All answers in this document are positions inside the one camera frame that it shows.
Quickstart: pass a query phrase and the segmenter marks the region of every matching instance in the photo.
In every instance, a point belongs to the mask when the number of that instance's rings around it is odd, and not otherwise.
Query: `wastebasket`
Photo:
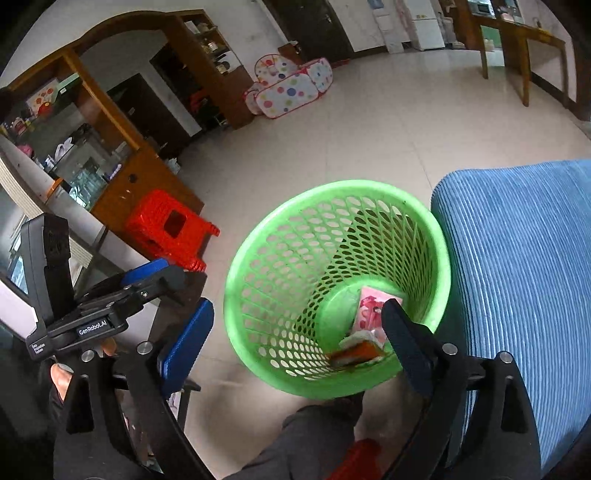
[[[409,317],[435,331],[450,289],[439,224],[412,195],[347,180],[309,190],[270,213],[246,238],[228,272],[226,330],[260,379],[308,398],[371,388],[400,371],[385,357],[332,368],[361,287],[403,298]]]

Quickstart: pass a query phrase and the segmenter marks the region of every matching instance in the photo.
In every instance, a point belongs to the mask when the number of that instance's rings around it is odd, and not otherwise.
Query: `wooden table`
[[[565,108],[569,107],[569,71],[566,60],[566,44],[553,35],[550,35],[538,28],[529,27],[527,25],[508,22],[495,17],[486,17],[484,15],[472,15],[473,26],[478,39],[480,57],[482,59],[482,76],[488,78],[488,62],[486,61],[486,48],[484,43],[484,35],[481,26],[497,28],[501,32],[501,36],[505,38],[514,38],[517,41],[517,48],[519,54],[519,66],[521,69],[521,76],[523,78],[523,96],[522,102],[524,106],[530,105],[530,80],[531,80],[531,65],[530,65],[530,51],[527,45],[528,40],[535,40],[547,45],[551,45],[560,51],[560,64],[562,69],[562,86],[563,86],[563,105]]]

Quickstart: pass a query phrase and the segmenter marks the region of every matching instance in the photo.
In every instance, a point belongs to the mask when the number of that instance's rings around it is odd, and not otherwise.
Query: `microwave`
[[[476,15],[488,15],[494,17],[494,13],[491,11],[491,6],[483,2],[468,2],[470,5],[470,11]]]

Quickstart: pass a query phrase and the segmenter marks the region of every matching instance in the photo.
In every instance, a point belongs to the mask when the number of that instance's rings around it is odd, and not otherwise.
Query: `table leg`
[[[523,106],[530,105],[530,54],[527,48],[527,39],[518,35],[517,42],[519,44],[519,61],[521,64],[521,77],[523,79]]]
[[[482,62],[482,77],[488,80],[488,61],[486,59],[486,46],[484,43],[484,33],[482,27],[478,23],[474,23],[474,28],[477,29],[476,38],[478,39],[478,46],[480,48],[480,60]]]
[[[564,105],[564,108],[568,108],[570,106],[570,98],[569,98],[569,68],[568,68],[567,60],[566,60],[566,48],[560,49],[560,66],[562,68],[562,92],[563,92],[562,104]]]

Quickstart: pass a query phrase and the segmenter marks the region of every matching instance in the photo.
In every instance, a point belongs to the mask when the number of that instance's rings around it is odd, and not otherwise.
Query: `window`
[[[21,227],[28,218],[0,187],[0,274],[27,293],[22,266]]]

